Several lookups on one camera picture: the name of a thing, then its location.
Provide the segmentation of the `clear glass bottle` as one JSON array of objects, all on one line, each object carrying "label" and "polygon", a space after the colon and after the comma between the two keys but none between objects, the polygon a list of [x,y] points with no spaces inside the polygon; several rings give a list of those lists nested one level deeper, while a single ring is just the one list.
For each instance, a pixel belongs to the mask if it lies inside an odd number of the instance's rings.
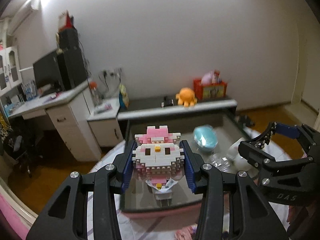
[{"label": "clear glass bottle", "polygon": [[221,172],[235,174],[237,172],[236,168],[234,167],[233,163],[226,157],[220,154],[212,154],[208,158],[208,163],[213,165]]}]

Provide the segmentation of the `teal round plastic container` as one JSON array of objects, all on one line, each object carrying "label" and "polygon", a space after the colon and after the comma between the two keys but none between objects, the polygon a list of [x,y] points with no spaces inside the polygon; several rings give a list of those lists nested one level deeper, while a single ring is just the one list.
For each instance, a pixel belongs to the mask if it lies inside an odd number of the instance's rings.
[{"label": "teal round plastic container", "polygon": [[193,137],[195,143],[203,152],[213,153],[218,144],[217,134],[210,125],[195,127]]}]

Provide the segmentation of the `pink white brick figure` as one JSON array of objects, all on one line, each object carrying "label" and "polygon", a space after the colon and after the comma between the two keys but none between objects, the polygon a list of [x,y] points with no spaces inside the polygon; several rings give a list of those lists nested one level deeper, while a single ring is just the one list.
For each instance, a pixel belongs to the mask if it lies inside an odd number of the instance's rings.
[{"label": "pink white brick figure", "polygon": [[136,134],[137,148],[132,164],[139,180],[166,183],[184,176],[184,149],[179,146],[181,133],[170,133],[167,126],[148,126],[145,134]]}]

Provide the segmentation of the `black floor scale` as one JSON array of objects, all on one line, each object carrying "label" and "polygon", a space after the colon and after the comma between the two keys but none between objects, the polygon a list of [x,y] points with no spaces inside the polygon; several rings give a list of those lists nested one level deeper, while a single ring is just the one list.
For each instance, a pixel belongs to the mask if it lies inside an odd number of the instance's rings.
[{"label": "black floor scale", "polygon": [[255,122],[247,115],[237,115],[235,121],[242,127],[255,126]]}]

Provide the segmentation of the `pink black storage box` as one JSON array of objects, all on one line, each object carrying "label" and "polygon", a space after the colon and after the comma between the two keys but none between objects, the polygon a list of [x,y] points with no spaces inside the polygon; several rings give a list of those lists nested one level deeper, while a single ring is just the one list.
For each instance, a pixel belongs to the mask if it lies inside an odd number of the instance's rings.
[{"label": "pink black storage box", "polygon": [[203,183],[191,162],[211,163],[247,139],[227,112],[130,121],[126,150],[132,153],[133,172],[120,198],[121,211],[129,218],[153,218],[199,209],[202,194],[192,183]]}]

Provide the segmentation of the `low black white cabinet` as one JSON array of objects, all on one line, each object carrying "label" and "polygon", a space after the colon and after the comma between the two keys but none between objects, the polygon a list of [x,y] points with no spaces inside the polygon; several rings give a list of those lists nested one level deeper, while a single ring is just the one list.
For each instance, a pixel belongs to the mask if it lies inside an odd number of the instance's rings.
[{"label": "low black white cabinet", "polygon": [[238,106],[238,102],[228,96],[225,98],[200,100],[195,106],[191,107],[180,106],[175,99],[173,106],[161,107],[162,102],[162,96],[132,100],[128,109],[121,109],[118,111],[117,120],[138,120],[155,118],[158,116],[189,114],[221,109],[231,109],[232,111],[235,111]]}]

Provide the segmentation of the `white nightstand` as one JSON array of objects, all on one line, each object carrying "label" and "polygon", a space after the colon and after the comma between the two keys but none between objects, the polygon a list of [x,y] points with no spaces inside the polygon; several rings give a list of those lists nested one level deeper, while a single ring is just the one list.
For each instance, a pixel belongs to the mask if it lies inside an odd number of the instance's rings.
[{"label": "white nightstand", "polygon": [[123,140],[117,120],[119,100],[110,98],[95,106],[88,117],[88,124],[100,147],[113,147]]}]

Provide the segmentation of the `red toy box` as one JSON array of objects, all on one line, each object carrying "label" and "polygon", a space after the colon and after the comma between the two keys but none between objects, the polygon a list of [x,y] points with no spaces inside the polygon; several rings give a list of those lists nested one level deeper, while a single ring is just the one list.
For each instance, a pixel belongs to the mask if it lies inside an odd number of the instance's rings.
[{"label": "red toy box", "polygon": [[226,96],[227,83],[221,82],[202,85],[201,79],[193,79],[193,90],[195,97],[199,100],[224,98]]}]

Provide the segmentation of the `yellow snack bag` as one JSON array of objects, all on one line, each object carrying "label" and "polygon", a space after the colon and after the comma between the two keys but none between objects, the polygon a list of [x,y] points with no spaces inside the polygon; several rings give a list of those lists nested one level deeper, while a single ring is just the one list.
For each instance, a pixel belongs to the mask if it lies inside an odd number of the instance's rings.
[{"label": "yellow snack bag", "polygon": [[119,104],[123,109],[127,109],[129,107],[129,97],[126,87],[122,83],[119,85]]}]

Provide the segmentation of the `white desk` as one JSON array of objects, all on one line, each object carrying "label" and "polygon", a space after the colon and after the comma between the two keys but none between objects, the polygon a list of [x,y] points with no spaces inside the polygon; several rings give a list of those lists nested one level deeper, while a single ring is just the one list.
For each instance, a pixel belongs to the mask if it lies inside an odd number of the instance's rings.
[{"label": "white desk", "polygon": [[94,105],[88,80],[62,92],[55,99],[51,95],[35,98],[13,110],[9,120],[22,116],[33,119],[49,116],[61,139],[77,161],[99,161],[101,149],[88,124]]}]

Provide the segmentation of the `orange cap water bottle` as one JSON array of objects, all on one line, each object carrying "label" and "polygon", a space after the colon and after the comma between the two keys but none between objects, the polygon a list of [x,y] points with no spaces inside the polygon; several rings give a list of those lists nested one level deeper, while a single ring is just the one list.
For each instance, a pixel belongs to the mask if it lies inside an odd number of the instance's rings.
[{"label": "orange cap water bottle", "polygon": [[102,103],[102,98],[101,98],[101,94],[98,90],[98,85],[95,81],[90,81],[89,82],[89,87],[91,90],[91,94],[93,97],[93,102],[96,106],[99,106]]}]

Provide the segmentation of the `pink plush toy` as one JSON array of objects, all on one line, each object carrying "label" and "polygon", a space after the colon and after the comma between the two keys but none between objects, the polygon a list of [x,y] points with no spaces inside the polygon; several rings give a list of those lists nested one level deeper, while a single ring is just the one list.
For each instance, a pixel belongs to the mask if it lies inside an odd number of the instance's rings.
[{"label": "pink plush toy", "polygon": [[214,75],[213,71],[210,71],[204,74],[204,76],[201,79],[201,85],[203,86],[211,85],[213,80],[213,75]]}]

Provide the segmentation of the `orange octopus plush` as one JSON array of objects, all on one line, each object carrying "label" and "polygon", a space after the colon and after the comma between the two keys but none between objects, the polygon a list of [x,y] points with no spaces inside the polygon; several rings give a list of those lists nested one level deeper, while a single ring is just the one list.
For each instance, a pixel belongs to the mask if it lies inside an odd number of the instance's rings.
[{"label": "orange octopus plush", "polygon": [[176,94],[177,104],[184,107],[195,106],[197,104],[197,98],[195,93],[190,88],[182,88],[179,93]]}]

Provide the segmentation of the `black office chair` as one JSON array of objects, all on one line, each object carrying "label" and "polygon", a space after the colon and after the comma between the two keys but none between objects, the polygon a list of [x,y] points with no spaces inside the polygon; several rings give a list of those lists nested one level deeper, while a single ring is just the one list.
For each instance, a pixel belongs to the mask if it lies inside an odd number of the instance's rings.
[{"label": "black office chair", "polygon": [[31,149],[33,144],[29,143],[25,135],[15,132],[5,121],[1,114],[1,155],[9,157],[13,161],[13,169],[27,173],[31,178]]}]

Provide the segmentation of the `pink bed quilt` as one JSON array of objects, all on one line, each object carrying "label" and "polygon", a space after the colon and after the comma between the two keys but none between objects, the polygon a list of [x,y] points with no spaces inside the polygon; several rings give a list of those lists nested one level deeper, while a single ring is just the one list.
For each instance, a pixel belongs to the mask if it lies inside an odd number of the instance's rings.
[{"label": "pink bed quilt", "polygon": [[26,239],[30,228],[23,221],[24,217],[20,214],[20,207],[20,204],[7,193],[1,193],[1,212],[20,239]]}]

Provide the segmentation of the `black computer tower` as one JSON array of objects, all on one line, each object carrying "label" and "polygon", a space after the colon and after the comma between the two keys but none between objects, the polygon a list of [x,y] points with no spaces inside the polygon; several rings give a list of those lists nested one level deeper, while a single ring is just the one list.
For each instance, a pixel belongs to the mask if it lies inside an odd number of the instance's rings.
[{"label": "black computer tower", "polygon": [[84,60],[79,47],[74,47],[57,55],[57,64],[63,90],[71,90],[87,79]]}]

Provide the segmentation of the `black computer monitor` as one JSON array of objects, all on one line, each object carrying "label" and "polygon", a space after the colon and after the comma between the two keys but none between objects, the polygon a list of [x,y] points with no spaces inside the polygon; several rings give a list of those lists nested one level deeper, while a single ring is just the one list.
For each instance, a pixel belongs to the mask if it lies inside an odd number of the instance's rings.
[{"label": "black computer monitor", "polygon": [[57,53],[52,51],[33,63],[33,71],[39,97],[62,90]]}]

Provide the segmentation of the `white glass door cabinet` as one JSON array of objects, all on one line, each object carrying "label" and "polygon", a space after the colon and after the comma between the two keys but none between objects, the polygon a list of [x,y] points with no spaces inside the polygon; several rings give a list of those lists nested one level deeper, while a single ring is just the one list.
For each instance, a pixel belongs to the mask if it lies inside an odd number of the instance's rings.
[{"label": "white glass door cabinet", "polygon": [[0,94],[3,96],[22,83],[17,47],[12,46],[1,50],[0,64]]}]

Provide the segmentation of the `black speaker box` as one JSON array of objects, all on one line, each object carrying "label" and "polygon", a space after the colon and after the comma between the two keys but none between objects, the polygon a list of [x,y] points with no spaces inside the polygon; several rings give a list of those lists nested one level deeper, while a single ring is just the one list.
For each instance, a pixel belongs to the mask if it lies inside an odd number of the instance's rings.
[{"label": "black speaker box", "polygon": [[58,33],[59,46],[62,50],[71,49],[79,45],[78,31],[74,28],[65,29]]}]

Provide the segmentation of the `red white desk calendar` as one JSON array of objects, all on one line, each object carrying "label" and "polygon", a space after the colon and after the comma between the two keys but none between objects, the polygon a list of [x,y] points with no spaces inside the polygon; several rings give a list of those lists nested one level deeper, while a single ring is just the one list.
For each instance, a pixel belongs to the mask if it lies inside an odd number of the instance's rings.
[{"label": "red white desk calendar", "polygon": [[58,31],[61,32],[65,29],[71,29],[73,28],[73,22],[72,17],[69,15],[68,10],[63,12],[61,15],[59,15],[59,21],[58,21]]}]

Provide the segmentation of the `white air conditioner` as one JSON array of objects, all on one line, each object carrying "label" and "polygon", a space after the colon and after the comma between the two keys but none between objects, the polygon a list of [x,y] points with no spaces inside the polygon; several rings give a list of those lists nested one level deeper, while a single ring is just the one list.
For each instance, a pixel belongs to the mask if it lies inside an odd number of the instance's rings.
[{"label": "white air conditioner", "polygon": [[27,0],[11,19],[7,34],[12,36],[20,25],[35,11],[38,11],[40,0]]}]

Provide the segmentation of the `white wall power strip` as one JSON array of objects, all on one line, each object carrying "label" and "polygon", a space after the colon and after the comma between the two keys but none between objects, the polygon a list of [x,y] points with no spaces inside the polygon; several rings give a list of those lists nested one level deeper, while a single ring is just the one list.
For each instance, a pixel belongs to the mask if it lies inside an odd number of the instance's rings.
[{"label": "white wall power strip", "polygon": [[103,70],[102,71],[102,74],[104,77],[107,77],[107,76],[113,76],[113,77],[118,77],[120,78],[121,77],[121,74],[122,74],[122,68],[114,68],[114,69],[111,69],[111,70]]}]

